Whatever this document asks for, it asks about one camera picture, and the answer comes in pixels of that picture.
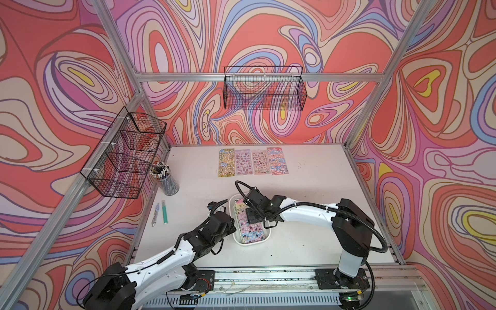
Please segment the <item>white plastic storage tray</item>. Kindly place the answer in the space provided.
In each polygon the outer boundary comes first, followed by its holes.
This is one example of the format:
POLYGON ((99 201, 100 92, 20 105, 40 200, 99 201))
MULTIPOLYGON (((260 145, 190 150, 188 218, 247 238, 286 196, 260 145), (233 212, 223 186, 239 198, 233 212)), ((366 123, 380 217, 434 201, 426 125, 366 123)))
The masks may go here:
POLYGON ((271 231, 265 229, 262 223, 248 222, 247 205, 241 195, 236 194, 229 199, 228 212, 235 221, 236 232, 233 238, 238 245, 247 247, 261 244, 270 238, 271 231))

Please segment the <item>pink bonbon sticker sheet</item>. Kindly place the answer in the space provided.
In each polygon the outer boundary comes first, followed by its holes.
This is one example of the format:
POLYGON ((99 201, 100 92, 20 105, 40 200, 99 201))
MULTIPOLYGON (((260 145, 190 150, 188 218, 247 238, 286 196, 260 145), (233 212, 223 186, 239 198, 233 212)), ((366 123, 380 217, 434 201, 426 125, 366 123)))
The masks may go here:
POLYGON ((269 156, 266 150, 253 150, 253 169, 255 175, 267 175, 271 174, 271 168, 269 164, 269 156))

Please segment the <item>pink puffy sticker sheet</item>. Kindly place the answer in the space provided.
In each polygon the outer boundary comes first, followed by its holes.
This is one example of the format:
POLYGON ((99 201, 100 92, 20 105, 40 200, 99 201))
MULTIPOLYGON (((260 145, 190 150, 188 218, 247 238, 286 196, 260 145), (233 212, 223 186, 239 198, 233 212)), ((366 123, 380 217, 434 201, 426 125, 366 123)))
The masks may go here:
POLYGON ((254 174, 250 149, 235 151, 235 173, 236 175, 254 174))

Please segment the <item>blue red animal sticker sheet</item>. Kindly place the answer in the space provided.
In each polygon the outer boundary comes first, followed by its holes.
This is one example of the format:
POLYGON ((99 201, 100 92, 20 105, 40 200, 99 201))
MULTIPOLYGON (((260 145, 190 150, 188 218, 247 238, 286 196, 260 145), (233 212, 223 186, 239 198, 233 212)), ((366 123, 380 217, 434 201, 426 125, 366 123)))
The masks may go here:
POLYGON ((269 165, 272 175, 289 174, 285 161, 284 152, 281 147, 268 147, 269 165))

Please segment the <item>yellow green sticker sheet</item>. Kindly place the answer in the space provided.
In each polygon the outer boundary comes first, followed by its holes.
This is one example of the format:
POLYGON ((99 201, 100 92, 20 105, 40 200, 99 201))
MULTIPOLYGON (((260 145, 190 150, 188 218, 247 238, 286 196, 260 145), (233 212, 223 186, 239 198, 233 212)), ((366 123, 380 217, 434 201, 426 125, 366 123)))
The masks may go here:
POLYGON ((221 149, 218 158, 218 177, 232 177, 235 175, 235 150, 221 149))

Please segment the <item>pink yellow pastel sticker sheet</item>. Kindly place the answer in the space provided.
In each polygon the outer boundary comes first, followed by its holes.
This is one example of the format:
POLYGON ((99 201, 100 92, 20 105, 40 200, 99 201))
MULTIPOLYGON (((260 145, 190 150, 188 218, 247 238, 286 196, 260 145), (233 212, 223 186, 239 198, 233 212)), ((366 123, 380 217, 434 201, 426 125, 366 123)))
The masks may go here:
POLYGON ((235 200, 232 207, 237 229, 236 241, 242 246, 264 242, 268 234, 261 223, 250 224, 247 216, 247 205, 242 199, 235 200))

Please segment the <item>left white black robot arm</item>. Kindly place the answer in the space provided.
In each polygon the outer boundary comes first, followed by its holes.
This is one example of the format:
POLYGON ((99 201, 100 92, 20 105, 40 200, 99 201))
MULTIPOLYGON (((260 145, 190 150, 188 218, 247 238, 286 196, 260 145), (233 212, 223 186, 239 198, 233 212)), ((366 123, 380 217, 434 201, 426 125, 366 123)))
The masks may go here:
POLYGON ((199 279, 194 262, 219 254, 225 237, 236 232, 227 203, 212 201, 209 216, 194 230, 180 234, 169 249, 127 266, 112 264, 87 284, 89 290, 76 297, 77 305, 81 309, 139 309, 161 294, 194 288, 199 279))

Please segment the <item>green pen on table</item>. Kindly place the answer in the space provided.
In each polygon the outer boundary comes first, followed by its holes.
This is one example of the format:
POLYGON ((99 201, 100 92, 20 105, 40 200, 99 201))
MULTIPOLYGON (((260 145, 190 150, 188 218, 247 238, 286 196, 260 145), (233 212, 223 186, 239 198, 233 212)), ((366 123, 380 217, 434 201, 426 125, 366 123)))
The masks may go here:
POLYGON ((167 224, 168 223, 168 216, 167 216, 167 206, 166 206, 165 200, 161 201, 161 210, 162 210, 162 216, 163 216, 163 223, 167 224))

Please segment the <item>mesh pen cup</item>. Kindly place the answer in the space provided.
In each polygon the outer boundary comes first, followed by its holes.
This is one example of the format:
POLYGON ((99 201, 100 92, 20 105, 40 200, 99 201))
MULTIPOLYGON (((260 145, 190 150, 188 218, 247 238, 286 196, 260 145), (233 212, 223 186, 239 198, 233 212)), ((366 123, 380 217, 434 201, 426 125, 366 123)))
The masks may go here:
POLYGON ((174 196, 180 190, 180 186, 169 171, 159 173, 155 176, 166 196, 174 196))

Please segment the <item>small clear blue tool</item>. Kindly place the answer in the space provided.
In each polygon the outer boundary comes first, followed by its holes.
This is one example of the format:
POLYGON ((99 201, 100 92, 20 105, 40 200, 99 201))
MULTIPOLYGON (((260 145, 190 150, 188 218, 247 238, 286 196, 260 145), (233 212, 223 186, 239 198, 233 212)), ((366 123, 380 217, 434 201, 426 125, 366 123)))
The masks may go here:
POLYGON ((153 217, 151 221, 151 226, 155 226, 157 223, 158 212, 160 210, 160 204, 156 204, 153 209, 153 217))

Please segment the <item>bundle of pens in cup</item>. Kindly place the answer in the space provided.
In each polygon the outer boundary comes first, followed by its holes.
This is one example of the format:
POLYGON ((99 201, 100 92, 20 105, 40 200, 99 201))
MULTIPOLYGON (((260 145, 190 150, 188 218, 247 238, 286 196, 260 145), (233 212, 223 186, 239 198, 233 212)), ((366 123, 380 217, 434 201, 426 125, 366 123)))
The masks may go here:
POLYGON ((149 173, 156 180, 164 180, 171 174, 169 166, 162 161, 152 164, 149 173))

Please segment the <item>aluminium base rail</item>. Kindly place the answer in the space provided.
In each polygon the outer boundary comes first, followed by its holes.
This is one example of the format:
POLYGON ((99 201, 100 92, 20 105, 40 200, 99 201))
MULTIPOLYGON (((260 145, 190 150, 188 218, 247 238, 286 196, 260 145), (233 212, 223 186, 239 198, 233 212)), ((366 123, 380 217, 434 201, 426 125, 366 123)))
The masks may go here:
POLYGON ((356 280, 338 285, 330 267, 273 267, 202 270, 212 288, 177 289, 139 309, 437 309, 413 267, 362 269, 356 280))

